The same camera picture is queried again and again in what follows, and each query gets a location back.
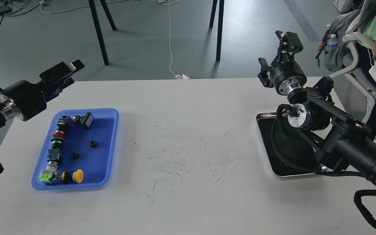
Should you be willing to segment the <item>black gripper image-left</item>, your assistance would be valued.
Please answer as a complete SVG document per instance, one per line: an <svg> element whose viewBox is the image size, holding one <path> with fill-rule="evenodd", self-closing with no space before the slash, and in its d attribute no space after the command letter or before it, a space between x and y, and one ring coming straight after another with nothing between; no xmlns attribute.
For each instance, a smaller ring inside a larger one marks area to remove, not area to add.
<svg viewBox="0 0 376 235"><path fill-rule="evenodd" d="M68 64L61 62L42 72L41 80L36 84L21 80L8 86L0 91L5 98L0 113L6 120L17 117L28 121L43 112L47 102L72 85L74 80L71 76L83 68L85 65L79 59Z"/></svg>

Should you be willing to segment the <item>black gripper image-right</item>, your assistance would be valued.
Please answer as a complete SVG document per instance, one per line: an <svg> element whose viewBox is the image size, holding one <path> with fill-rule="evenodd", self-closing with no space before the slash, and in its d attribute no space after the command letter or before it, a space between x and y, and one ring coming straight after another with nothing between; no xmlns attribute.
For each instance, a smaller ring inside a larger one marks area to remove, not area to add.
<svg viewBox="0 0 376 235"><path fill-rule="evenodd" d="M297 33L275 31L275 34L280 41L277 56L271 65L265 58L258 58L261 66L258 78L264 87L274 87L279 95L286 96L307 82L303 70L294 60L294 55L301 52L304 46Z"/></svg>

